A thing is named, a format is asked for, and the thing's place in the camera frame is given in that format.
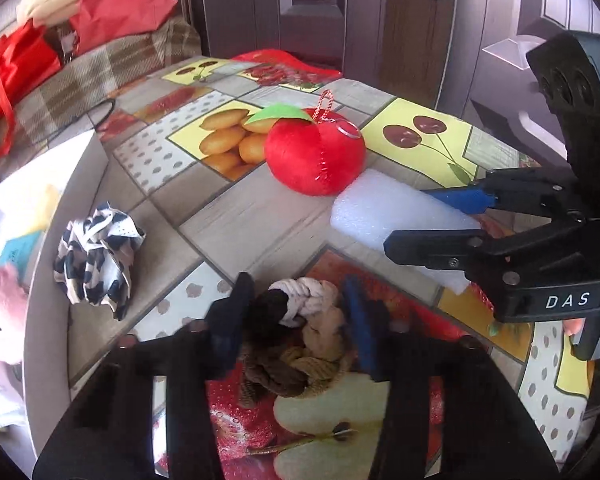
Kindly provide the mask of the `black white patterned cloth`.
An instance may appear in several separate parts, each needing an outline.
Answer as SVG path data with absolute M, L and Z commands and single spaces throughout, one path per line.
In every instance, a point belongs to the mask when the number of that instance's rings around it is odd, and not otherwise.
M 146 233 L 110 203 L 93 214 L 70 221 L 57 248 L 55 282 L 70 304 L 106 307 L 115 320 L 126 315 L 132 292 L 132 269 Z

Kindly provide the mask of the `red plush apple toy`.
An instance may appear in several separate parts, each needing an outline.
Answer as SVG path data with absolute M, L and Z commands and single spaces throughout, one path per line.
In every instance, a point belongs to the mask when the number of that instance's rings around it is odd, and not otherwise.
M 264 154 L 272 175 L 294 192 L 309 196 L 341 193 L 364 169 L 361 130 L 334 112 L 334 95 L 325 90 L 316 107 L 274 104 L 244 123 L 267 126 Z

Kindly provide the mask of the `white foam block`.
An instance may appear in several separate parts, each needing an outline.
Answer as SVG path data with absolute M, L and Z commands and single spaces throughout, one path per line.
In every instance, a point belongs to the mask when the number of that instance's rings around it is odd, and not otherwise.
M 375 169 L 363 171 L 337 196 L 330 225 L 378 252 L 393 231 L 481 228 L 468 214 Z

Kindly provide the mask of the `braided rope knot toy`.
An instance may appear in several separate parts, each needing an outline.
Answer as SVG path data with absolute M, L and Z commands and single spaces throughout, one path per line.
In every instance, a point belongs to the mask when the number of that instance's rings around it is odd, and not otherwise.
M 244 321 L 238 402 L 253 408 L 266 396 L 310 398 L 350 370 L 354 351 L 335 284 L 285 278 L 250 304 Z

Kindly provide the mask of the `white cardboard box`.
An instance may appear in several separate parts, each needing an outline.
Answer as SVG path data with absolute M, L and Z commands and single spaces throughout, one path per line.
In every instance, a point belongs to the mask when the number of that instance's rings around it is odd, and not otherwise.
M 7 242 L 40 232 L 23 283 L 22 394 L 31 448 L 42 452 L 70 404 L 69 300 L 53 265 L 69 221 L 88 215 L 108 156 L 97 133 L 86 130 L 51 148 L 0 183 L 0 255 Z

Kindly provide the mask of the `brown wooden door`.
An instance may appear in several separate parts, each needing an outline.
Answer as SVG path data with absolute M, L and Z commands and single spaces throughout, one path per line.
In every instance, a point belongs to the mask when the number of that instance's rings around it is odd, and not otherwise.
M 539 162 L 564 159 L 526 55 L 600 34 L 600 0 L 178 0 L 204 53 L 276 48 L 463 118 Z

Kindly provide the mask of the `plaid blanket covered furniture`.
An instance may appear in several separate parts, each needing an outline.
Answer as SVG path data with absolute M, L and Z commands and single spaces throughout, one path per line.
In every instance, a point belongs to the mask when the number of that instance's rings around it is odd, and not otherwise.
M 198 54 L 198 32 L 176 16 L 154 32 L 121 37 L 78 56 L 15 106 L 14 143 L 0 157 L 0 182 L 41 154 L 53 133 L 110 93 Z

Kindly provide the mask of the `red tote bag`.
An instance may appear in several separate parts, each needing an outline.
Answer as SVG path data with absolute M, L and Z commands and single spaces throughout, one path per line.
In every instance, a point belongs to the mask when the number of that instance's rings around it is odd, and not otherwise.
M 32 18 L 0 37 L 0 157 L 14 142 L 15 105 L 61 69 L 56 51 L 44 38 L 46 27 Z

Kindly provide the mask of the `teal tissue packet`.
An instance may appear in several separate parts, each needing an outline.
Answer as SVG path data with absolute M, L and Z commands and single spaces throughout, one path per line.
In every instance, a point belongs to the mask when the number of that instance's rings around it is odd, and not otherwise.
M 20 281 L 29 281 L 41 250 L 44 234 L 44 231 L 34 231 L 8 240 L 0 255 L 0 266 L 10 264 L 16 269 Z

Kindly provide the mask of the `dark red fabric bag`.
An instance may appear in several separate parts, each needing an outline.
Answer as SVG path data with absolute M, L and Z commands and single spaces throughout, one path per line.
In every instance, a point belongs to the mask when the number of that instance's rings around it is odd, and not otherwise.
M 84 54 L 121 37 L 154 32 L 170 18 L 178 0 L 79 0 L 70 18 L 74 52 Z

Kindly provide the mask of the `fruit pattern tablecloth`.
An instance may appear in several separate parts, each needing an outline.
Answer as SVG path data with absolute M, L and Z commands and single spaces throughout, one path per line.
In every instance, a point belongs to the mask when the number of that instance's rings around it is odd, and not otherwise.
M 78 392 L 118 337 L 154 339 L 200 318 L 248 272 L 265 287 L 292 276 L 340 282 L 357 275 L 370 296 L 439 338 L 480 337 L 519 393 L 558 465 L 592 426 L 591 367 L 568 354 L 554 323 L 501 325 L 472 290 L 452 292 L 401 268 L 329 224 L 332 200 L 303 196 L 265 165 L 223 170 L 193 144 L 218 110 L 312 105 L 316 92 L 260 87 L 237 62 L 195 56 L 110 93 L 92 117 L 109 162 L 95 196 L 146 232 L 133 266 L 128 313 L 75 306 L 68 335 L 69 386 Z

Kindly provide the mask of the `red plastic bag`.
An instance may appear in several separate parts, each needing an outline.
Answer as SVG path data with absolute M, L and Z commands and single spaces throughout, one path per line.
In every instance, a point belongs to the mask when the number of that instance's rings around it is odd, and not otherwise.
M 278 49 L 238 54 L 233 61 L 250 63 L 240 74 L 261 87 L 283 86 L 311 93 L 342 77 L 339 70 L 306 64 Z

